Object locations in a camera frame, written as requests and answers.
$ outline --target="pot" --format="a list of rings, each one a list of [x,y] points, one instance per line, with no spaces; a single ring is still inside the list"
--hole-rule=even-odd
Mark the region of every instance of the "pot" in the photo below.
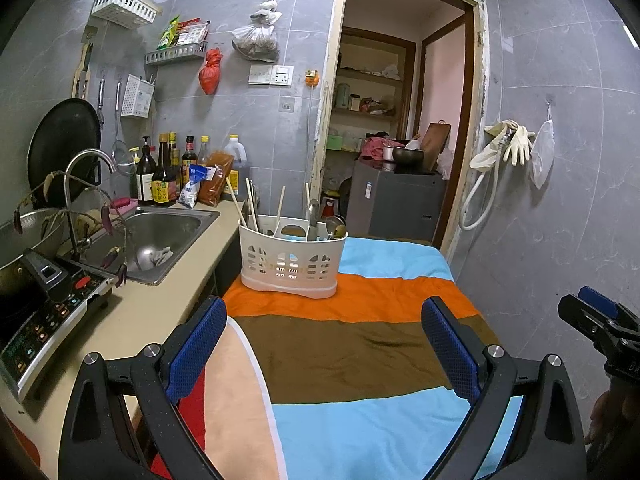
[[[393,149],[393,161],[400,166],[420,166],[424,159],[423,150]]]
[[[64,233],[64,217],[53,219],[57,211],[44,208],[20,216],[22,234],[15,231],[13,221],[0,226],[0,296],[14,296],[34,282],[31,270],[21,260],[28,249],[47,260],[56,255]],[[40,239],[43,222],[47,219],[54,224],[47,227],[46,236]]]

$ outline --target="bed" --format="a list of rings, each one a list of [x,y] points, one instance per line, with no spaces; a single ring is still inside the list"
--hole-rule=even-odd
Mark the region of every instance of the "bed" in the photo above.
[[[420,325],[430,296],[484,344],[498,342],[429,246],[348,238],[325,300],[238,279],[180,413],[226,480],[422,479],[469,410]],[[476,478],[496,469],[519,407],[511,399]],[[170,478],[159,456],[152,470]]]

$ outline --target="electrical outlet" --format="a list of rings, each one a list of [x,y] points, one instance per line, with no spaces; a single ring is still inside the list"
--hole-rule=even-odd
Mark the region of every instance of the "electrical outlet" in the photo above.
[[[271,83],[271,65],[251,65],[249,69],[250,85],[268,85]]]
[[[293,66],[274,65],[271,70],[271,84],[279,86],[291,86],[293,83]]]
[[[280,98],[280,108],[278,109],[279,111],[287,112],[289,114],[292,114],[295,107],[296,107],[296,98],[295,97],[281,97]]]

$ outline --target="red button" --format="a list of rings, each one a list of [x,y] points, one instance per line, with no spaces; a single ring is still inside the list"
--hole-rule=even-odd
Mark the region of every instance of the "red button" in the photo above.
[[[89,283],[91,281],[91,278],[89,276],[85,276],[84,278],[80,278],[77,282],[76,282],[76,288],[80,289],[83,288],[84,286],[86,286],[87,283]]]

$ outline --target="door frame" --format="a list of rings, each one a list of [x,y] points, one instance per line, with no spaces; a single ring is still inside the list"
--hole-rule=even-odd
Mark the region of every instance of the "door frame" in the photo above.
[[[470,79],[469,91],[463,91],[462,110],[458,131],[458,149],[454,152],[451,179],[447,183],[445,197],[436,226],[433,245],[439,248],[450,261],[457,244],[460,228],[458,216],[462,197],[468,187],[468,163],[482,140],[484,109],[489,85],[489,35],[486,6],[482,0],[441,0],[464,10],[465,18],[465,80]],[[312,154],[311,197],[319,199],[322,191],[322,174],[326,155],[326,141],[335,77],[340,48],[340,34],[346,0],[334,0],[326,58],[324,61],[324,81],[321,82],[318,117],[316,119],[316,139]]]
[[[417,93],[417,101],[415,102],[415,118],[414,118],[414,130],[412,132],[412,138],[414,138],[420,130],[420,116],[422,115],[422,101],[424,99],[424,70],[426,68],[426,56],[427,56],[427,47],[431,43],[435,43],[441,38],[444,38],[450,32],[453,32],[459,27],[462,27],[465,24],[465,15],[460,14],[455,20],[451,20],[447,25],[436,30],[433,34],[428,35],[426,38],[420,42],[420,73],[418,74],[418,93]],[[467,81],[463,82],[463,92],[465,91]]]

